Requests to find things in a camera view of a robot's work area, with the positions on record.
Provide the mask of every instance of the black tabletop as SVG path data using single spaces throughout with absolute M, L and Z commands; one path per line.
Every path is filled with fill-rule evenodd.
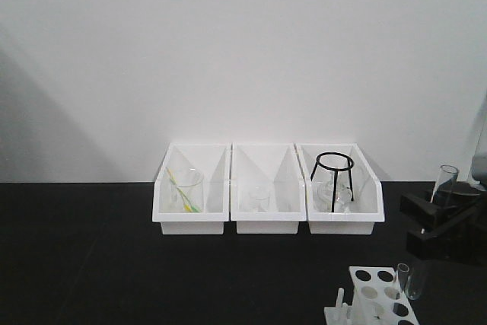
M 324 324 L 349 266 L 411 263 L 402 193 L 383 183 L 372 235 L 163 236 L 153 183 L 0 185 L 1 324 Z M 487 268 L 436 261 L 421 324 L 487 323 Z

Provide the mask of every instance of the white test tube rack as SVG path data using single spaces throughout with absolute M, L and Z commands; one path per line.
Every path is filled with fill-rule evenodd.
M 419 325 L 411 305 L 395 283 L 394 269 L 350 266 L 354 289 L 352 306 L 339 288 L 335 307 L 325 307 L 327 325 Z

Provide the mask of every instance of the white wall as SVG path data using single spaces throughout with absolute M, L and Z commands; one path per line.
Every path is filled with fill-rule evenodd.
M 487 0 L 0 0 L 0 181 L 152 180 L 168 142 L 357 142 L 466 174 Z

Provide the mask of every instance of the black stand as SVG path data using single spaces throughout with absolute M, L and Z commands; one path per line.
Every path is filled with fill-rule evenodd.
M 322 164 L 320 162 L 320 159 L 322 156 L 325 155 L 338 155 L 341 156 L 342 158 L 347 159 L 347 167 L 328 167 L 325 164 Z M 336 181 L 338 180 L 338 173 L 340 171 L 348 171 L 349 172 L 349 184 L 350 184 L 350 190 L 352 191 L 352 201 L 353 201 L 353 185 L 352 185 L 352 168 L 355 165 L 354 161 L 352 158 L 350 158 L 348 155 L 339 153 L 339 152 L 324 152 L 322 154 L 319 154 L 317 156 L 317 162 L 314 165 L 313 168 L 313 173 L 311 173 L 311 180 L 313 180 L 314 173 L 317 171 L 317 167 L 320 165 L 323 169 L 327 169 L 330 171 L 335 172 L 333 176 L 333 198 L 332 198 L 332 212 L 335 212 L 335 201 L 336 201 Z
M 401 196 L 400 211 L 422 226 L 408 231 L 407 250 L 422 260 L 436 259 L 487 266 L 487 194 L 454 191 L 447 207 L 411 194 Z

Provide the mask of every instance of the storage bin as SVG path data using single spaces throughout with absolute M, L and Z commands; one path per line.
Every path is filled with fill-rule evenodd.
M 230 144 L 169 145 L 154 184 L 152 211 L 163 234 L 223 234 L 229 219 L 230 153 Z
M 231 220 L 238 234 L 296 234 L 305 200 L 292 144 L 233 144 Z
M 296 144 L 296 151 L 306 182 L 307 220 L 311 234 L 371 234 L 374 223 L 384 221 L 382 186 L 357 144 Z M 310 177 L 317 155 L 326 151 L 348 155 L 355 163 L 351 170 L 354 200 L 348 205 L 349 212 L 321 212 L 318 209 L 317 189 L 329 179 L 329 172 L 318 167 L 313 182 Z

